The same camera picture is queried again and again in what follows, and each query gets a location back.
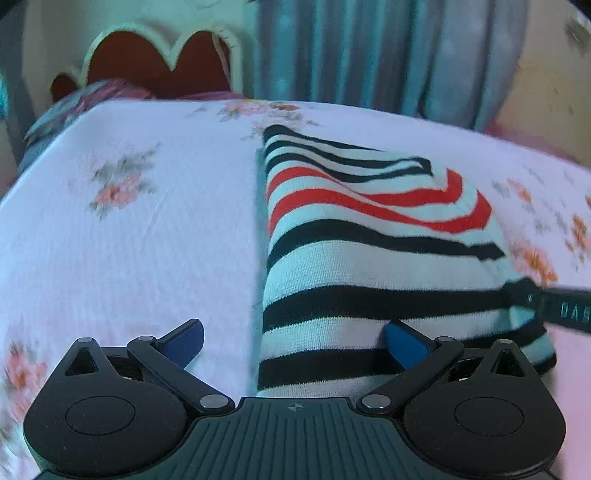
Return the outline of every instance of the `silver screw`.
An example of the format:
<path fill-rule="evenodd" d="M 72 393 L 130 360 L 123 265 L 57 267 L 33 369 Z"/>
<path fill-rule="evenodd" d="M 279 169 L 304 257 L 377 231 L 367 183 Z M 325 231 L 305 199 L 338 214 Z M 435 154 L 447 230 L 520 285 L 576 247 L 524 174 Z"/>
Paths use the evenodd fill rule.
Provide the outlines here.
<path fill-rule="evenodd" d="M 229 400 L 225 395 L 213 393 L 202 397 L 200 403 L 204 408 L 222 408 L 228 405 Z"/>
<path fill-rule="evenodd" d="M 390 405 L 390 399 L 386 395 L 373 394 L 364 396 L 361 403 L 372 410 L 379 410 Z"/>

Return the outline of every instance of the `headboard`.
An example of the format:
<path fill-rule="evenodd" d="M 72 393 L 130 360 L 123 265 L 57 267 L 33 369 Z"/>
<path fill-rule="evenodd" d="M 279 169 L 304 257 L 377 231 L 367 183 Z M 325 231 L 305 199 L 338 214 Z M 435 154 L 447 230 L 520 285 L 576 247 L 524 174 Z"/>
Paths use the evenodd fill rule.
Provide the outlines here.
<path fill-rule="evenodd" d="M 54 78 L 53 101 L 109 78 L 128 80 L 161 99 L 217 90 L 242 93 L 242 47 L 222 25 L 201 25 L 173 44 L 148 25 L 119 25 L 94 40 L 82 68 L 70 66 Z"/>

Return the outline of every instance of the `bed sheet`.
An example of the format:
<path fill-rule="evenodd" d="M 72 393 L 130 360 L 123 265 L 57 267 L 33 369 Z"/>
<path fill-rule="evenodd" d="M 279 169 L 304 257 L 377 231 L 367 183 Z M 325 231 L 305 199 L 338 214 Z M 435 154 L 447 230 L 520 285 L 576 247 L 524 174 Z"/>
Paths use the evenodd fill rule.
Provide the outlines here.
<path fill-rule="evenodd" d="M 72 342 L 161 336 L 199 318 L 187 368 L 235 400 L 255 394 L 267 254 L 261 133 L 304 134 L 442 162 L 495 208 L 516 265 L 591 287 L 591 176 L 574 164 L 431 122 L 347 106 L 113 100 L 60 134 L 0 202 L 0 478 L 37 472 L 22 418 Z M 591 338 L 550 328 L 567 420 L 559 469 L 586 478 Z"/>

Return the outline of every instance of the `folded garment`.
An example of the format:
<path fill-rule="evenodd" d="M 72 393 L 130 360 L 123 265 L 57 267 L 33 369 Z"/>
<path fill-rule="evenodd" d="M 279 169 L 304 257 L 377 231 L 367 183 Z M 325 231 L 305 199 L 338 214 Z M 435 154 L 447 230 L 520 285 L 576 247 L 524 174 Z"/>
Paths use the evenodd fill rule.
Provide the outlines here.
<path fill-rule="evenodd" d="M 487 348 L 510 338 L 556 364 L 484 196 L 431 160 L 264 132 L 269 220 L 258 395 L 359 395 L 401 371 L 384 326 Z"/>

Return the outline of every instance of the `bed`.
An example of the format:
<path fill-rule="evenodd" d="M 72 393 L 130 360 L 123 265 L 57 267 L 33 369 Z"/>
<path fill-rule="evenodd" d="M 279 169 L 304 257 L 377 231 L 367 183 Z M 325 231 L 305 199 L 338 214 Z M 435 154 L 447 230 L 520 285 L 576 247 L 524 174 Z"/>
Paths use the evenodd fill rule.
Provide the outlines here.
<path fill-rule="evenodd" d="M 37 473 L 20 425 L 76 338 L 124 345 L 197 317 L 205 343 L 187 369 L 235 400 L 256 393 L 268 248 L 261 135 L 270 125 L 437 159 L 490 201 L 520 271 L 591 288 L 588 170 L 418 119 L 240 99 L 241 62 L 224 27 L 199 27 L 170 46 L 128 24 L 99 36 L 81 69 L 53 81 L 56 101 L 113 77 L 159 100 L 114 98 L 79 112 L 0 203 L 3 478 Z M 200 100 L 178 100 L 195 94 Z M 591 470 L 581 400 L 591 339 L 548 329 L 559 360 L 547 381 L 568 425 L 556 469 L 582 480 Z"/>

